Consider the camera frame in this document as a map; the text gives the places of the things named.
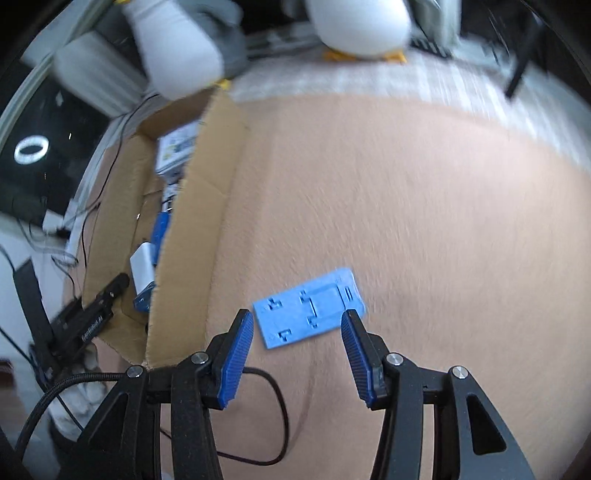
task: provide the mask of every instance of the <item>blue 3d-printed part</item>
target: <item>blue 3d-printed part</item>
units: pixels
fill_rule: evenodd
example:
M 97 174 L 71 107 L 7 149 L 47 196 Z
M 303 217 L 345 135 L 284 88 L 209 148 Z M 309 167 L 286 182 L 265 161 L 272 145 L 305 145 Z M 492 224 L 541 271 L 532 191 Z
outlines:
M 289 345 L 340 326 L 347 309 L 365 314 L 353 272 L 340 268 L 253 304 L 267 348 Z

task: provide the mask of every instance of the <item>white device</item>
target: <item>white device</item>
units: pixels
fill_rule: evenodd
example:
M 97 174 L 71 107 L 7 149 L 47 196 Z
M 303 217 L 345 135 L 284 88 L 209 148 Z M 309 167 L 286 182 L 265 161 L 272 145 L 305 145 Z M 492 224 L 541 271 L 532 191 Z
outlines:
M 139 295 L 148 288 L 150 284 L 154 283 L 155 274 L 152 258 L 152 244 L 144 242 L 129 259 L 136 295 Z

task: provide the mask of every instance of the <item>yellow feet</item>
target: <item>yellow feet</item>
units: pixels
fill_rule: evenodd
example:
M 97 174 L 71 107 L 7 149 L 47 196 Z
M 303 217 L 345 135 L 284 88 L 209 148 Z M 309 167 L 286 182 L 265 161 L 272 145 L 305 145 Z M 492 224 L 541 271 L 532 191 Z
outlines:
M 324 54 L 322 55 L 322 57 L 326 61 L 357 61 L 357 60 L 361 60 L 361 59 L 358 59 L 357 57 L 355 57 L 354 55 L 350 55 L 349 53 L 344 53 L 344 52 L 341 52 L 338 50 L 333 50 L 332 48 L 325 51 Z M 407 59 L 404 56 L 404 52 L 402 50 L 394 50 L 394 51 L 388 52 L 388 53 L 382 55 L 382 57 L 377 60 L 383 60 L 383 61 L 388 61 L 388 62 L 396 61 L 399 63 L 406 63 L 407 62 Z
M 355 58 L 352 55 L 349 55 L 348 53 L 343 53 L 341 51 L 332 50 L 332 48 L 330 50 L 325 51 L 324 54 L 322 55 L 322 57 L 326 61 L 356 61 L 357 60 L 357 58 Z
M 399 63 L 406 63 L 407 59 L 404 56 L 404 52 L 402 50 L 395 50 L 388 52 L 382 57 L 385 61 L 397 61 Z

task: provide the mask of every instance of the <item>cardboard flap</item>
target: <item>cardboard flap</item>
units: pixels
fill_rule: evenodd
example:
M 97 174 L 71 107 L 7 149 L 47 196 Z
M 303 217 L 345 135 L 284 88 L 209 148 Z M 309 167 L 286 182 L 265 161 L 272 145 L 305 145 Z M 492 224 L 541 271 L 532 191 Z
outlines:
M 154 149 L 154 142 L 141 136 L 125 141 L 121 149 L 96 219 L 84 282 L 84 304 L 90 303 L 129 265 L 142 194 L 152 174 Z
M 204 347 L 219 233 L 245 138 L 242 113 L 224 92 L 216 92 L 160 251 L 146 348 L 149 368 L 175 365 Z
M 186 125 L 199 118 L 205 111 L 215 90 L 203 90 L 195 95 L 182 98 L 152 114 L 144 120 L 138 132 L 152 140 L 157 140 L 175 128 Z

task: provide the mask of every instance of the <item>white box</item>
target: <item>white box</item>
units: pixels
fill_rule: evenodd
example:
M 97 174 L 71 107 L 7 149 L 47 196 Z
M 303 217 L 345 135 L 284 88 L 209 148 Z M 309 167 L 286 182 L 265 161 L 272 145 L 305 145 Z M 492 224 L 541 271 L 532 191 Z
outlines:
M 183 176 L 184 163 L 193 155 L 200 129 L 198 119 L 158 139 L 157 175 L 163 176 L 168 183 L 177 182 Z

